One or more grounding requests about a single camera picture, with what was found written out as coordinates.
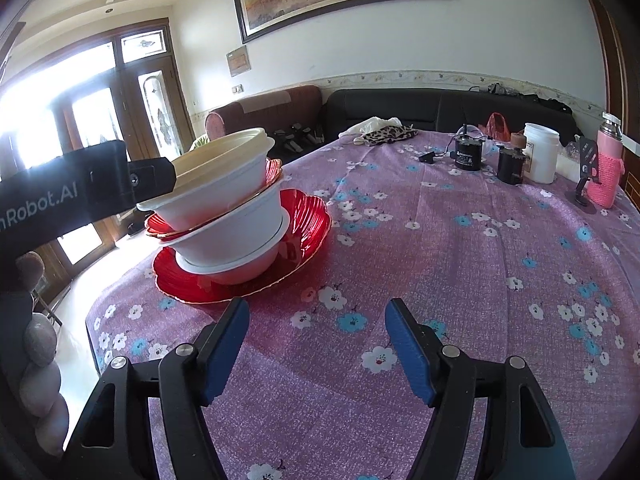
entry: blue gripper pad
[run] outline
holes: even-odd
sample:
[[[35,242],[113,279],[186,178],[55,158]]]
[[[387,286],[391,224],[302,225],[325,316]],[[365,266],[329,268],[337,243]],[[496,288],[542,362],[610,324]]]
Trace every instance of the blue gripper pad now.
[[[227,307],[228,309],[233,308],[234,301]],[[245,300],[239,300],[238,307],[229,317],[225,314],[226,311],[212,332],[212,336],[219,332],[220,335],[206,363],[206,378],[202,397],[207,406],[225,390],[244,336],[249,329],[249,304]]]
[[[389,301],[385,309],[386,331],[398,353],[411,390],[425,404],[430,404],[436,396],[436,391],[431,383],[429,361],[410,326],[410,324],[414,325],[413,329],[419,331],[420,325],[408,310],[406,314],[411,317],[410,321],[400,312],[394,300]]]

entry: white bowl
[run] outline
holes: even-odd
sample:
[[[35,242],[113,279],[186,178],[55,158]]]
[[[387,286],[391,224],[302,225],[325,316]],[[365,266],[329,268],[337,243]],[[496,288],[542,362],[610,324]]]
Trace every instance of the white bowl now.
[[[228,211],[265,183],[265,160],[275,141],[253,128],[212,140],[173,162],[171,193],[138,204],[185,231]]]
[[[262,247],[282,224],[280,185],[276,181],[249,202],[184,236],[161,243],[190,264],[207,267],[229,264]]]
[[[212,282],[220,285],[238,285],[248,282],[260,276],[267,270],[278,256],[278,245],[289,228],[289,213],[282,210],[282,224],[271,240],[265,243],[257,251],[248,254],[240,260],[236,260],[224,266],[199,267],[190,264],[180,254],[175,255],[178,266],[191,274],[206,274]]]

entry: small black cylinder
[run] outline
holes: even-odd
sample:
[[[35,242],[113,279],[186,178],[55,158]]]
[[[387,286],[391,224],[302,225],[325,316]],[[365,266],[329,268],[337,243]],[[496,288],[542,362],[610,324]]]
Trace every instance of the small black cylinder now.
[[[498,178],[511,186],[522,184],[525,160],[527,160],[527,155],[524,155],[521,150],[501,147],[498,159]]]
[[[456,139],[456,166],[465,171],[478,171],[482,164],[484,139],[463,136]]]

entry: floral tablecloth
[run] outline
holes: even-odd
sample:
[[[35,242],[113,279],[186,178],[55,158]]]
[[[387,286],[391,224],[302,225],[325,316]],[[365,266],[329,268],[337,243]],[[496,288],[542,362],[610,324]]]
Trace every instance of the floral tablecloth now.
[[[430,410],[385,331],[403,298],[419,322],[474,358],[523,356],[560,423],[579,479],[597,478],[640,413],[640,216],[620,193],[588,216],[575,185],[511,187],[443,157],[449,136],[354,146],[348,138],[284,168],[334,219],[316,257],[248,298],[251,324],[224,394],[204,410],[230,479],[402,480]],[[87,318],[104,368],[160,358],[210,317],[164,297],[151,258],[106,290]],[[460,478],[478,458],[484,403]],[[171,477],[152,410],[156,455]]]

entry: red plate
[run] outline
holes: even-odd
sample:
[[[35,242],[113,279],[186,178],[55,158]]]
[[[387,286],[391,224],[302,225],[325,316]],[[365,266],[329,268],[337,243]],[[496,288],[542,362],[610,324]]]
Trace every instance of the red plate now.
[[[185,231],[175,231],[173,227],[171,227],[167,222],[165,222],[162,219],[162,217],[160,217],[156,213],[153,213],[149,218],[145,220],[146,234],[148,234],[149,236],[152,236],[153,238],[158,238],[163,242],[169,242],[171,240],[175,240],[176,238],[184,236],[185,234],[191,233],[192,231],[195,231],[196,229],[200,229],[206,224],[210,224],[214,220],[217,220],[221,216],[229,213],[230,211],[233,211],[233,209],[240,207],[242,204],[249,202],[249,200],[251,200],[253,197],[259,195],[265,189],[272,186],[279,179],[281,174],[282,174],[282,161],[279,158],[274,158],[273,160],[268,158],[266,179],[265,179],[264,186],[262,186],[260,190],[255,194],[251,195],[250,197],[247,197],[247,199],[242,200],[241,203],[238,203],[235,206],[233,206],[233,208],[230,209],[229,211],[226,211],[220,215],[217,215],[214,218],[211,218],[206,222],[198,224],[195,227],[192,227],[191,229],[187,229]]]
[[[280,202],[289,213],[291,222],[280,242],[276,260],[264,273],[240,285],[219,285],[208,276],[182,270],[175,261],[175,250],[165,247],[153,263],[160,292],[207,311],[205,305],[260,292],[306,264],[318,252],[331,229],[326,204],[317,196],[309,196],[298,189],[281,190]]]

